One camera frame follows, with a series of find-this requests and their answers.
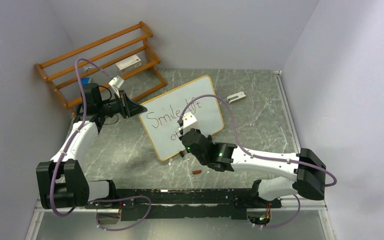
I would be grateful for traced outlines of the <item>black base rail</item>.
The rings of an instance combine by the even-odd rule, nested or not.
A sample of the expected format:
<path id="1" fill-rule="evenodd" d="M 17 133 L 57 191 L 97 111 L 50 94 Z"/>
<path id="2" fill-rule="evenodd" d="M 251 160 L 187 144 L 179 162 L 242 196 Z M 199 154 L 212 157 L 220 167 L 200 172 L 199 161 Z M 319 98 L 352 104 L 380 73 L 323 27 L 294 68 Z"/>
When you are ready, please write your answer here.
<path id="1" fill-rule="evenodd" d="M 146 219 L 230 218 L 247 220 L 249 209 L 281 208 L 281 200 L 263 200 L 251 188 L 204 189 L 117 189 L 115 199 L 123 202 L 91 202 L 88 210 L 121 213 L 121 221 Z"/>

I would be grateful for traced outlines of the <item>yellow framed whiteboard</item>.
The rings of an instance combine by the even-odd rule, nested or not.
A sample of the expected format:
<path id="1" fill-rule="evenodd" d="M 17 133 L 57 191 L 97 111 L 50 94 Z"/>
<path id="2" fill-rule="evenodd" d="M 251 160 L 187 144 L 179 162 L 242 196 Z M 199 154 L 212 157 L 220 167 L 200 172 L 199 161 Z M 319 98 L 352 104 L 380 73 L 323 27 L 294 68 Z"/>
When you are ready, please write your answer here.
<path id="1" fill-rule="evenodd" d="M 201 95 L 215 94 L 212 79 L 204 75 L 142 104 L 147 112 L 141 113 L 139 119 L 159 160 L 166 161 L 185 149 L 179 140 L 178 120 L 187 104 Z M 220 105 L 214 97 L 196 100 L 185 112 L 196 117 L 199 129 L 206 136 L 224 128 Z"/>

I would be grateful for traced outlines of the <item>white red box on rack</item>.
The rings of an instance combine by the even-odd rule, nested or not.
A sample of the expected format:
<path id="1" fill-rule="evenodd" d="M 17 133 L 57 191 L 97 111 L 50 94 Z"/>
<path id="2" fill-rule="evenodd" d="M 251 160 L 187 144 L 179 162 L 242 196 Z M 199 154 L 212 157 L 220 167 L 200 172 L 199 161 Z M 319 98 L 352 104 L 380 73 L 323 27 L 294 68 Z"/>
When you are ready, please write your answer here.
<path id="1" fill-rule="evenodd" d="M 118 61 L 115 65 L 121 74 L 125 74 L 140 67 L 142 65 L 142 60 L 140 57 L 134 54 L 121 61 Z"/>

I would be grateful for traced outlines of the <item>aluminium frame rail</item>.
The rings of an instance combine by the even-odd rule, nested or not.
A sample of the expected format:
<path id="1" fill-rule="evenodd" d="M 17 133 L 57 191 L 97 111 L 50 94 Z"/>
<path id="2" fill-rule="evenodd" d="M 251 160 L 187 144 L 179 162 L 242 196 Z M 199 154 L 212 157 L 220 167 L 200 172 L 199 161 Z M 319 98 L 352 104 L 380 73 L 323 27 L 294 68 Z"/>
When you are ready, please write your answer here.
<path id="1" fill-rule="evenodd" d="M 281 207 L 275 208 L 274 211 L 292 211 L 296 212 L 300 203 L 300 211 L 325 211 L 327 205 L 324 200 L 309 200 L 298 195 L 288 195 L 280 198 Z"/>

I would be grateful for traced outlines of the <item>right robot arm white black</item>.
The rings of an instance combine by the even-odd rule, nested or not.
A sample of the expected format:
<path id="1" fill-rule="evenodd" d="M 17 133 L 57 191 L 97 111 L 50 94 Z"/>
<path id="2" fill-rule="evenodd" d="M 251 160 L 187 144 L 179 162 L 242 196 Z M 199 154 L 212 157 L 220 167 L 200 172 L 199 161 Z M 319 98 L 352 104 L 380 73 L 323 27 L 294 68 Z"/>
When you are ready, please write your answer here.
<path id="1" fill-rule="evenodd" d="M 184 133 L 180 141 L 201 165 L 217 172 L 261 171 L 275 175 L 259 182 L 250 193 L 250 202 L 255 207 L 294 194 L 314 201 L 325 198 L 326 165 L 308 148 L 302 148 L 299 153 L 242 149 L 232 143 L 214 143 L 210 136 L 194 128 Z"/>

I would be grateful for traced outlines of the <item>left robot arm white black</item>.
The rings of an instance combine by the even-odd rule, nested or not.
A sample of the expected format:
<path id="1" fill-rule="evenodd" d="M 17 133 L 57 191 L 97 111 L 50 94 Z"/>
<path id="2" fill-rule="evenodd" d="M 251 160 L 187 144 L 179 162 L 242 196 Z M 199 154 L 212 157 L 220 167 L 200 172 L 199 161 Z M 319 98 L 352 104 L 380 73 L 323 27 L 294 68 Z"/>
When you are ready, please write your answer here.
<path id="1" fill-rule="evenodd" d="M 147 112 L 147 108 L 132 101 L 123 90 L 106 100 L 102 99 L 97 83 L 85 84 L 82 90 L 83 102 L 77 107 L 69 137 L 51 160 L 36 167 L 39 198 L 44 209 L 84 207 L 97 200 L 104 207 L 112 208 L 119 200 L 112 180 L 87 181 L 80 160 L 91 148 L 107 117 L 131 118 Z"/>

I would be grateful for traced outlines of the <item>blue small object on rack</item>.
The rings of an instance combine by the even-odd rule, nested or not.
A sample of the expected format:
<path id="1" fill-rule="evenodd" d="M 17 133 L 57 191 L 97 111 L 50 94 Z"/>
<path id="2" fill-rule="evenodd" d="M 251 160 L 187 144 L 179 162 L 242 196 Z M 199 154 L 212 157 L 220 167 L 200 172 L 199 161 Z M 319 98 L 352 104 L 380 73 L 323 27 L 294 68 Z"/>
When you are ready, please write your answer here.
<path id="1" fill-rule="evenodd" d="M 80 82 L 81 82 L 81 85 L 82 85 L 82 86 L 85 86 L 85 85 L 87 85 L 87 84 L 92 83 L 92 82 L 93 82 L 93 78 L 92 78 L 92 77 L 82 77 L 82 78 L 80 79 Z"/>

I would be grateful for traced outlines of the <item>white whiteboard eraser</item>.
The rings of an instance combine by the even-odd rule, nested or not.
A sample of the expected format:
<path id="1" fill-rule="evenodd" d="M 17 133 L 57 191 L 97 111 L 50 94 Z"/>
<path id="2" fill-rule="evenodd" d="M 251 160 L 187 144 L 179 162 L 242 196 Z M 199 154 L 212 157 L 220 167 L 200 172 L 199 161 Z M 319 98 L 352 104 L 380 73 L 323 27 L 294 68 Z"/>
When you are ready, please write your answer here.
<path id="1" fill-rule="evenodd" d="M 237 102 L 240 102 L 244 99 L 246 99 L 247 95 L 243 92 L 243 91 L 240 91 L 240 92 L 237 92 L 235 94 L 232 94 L 232 95 L 229 95 L 226 100 L 227 102 L 232 105 L 234 103 L 237 103 Z"/>

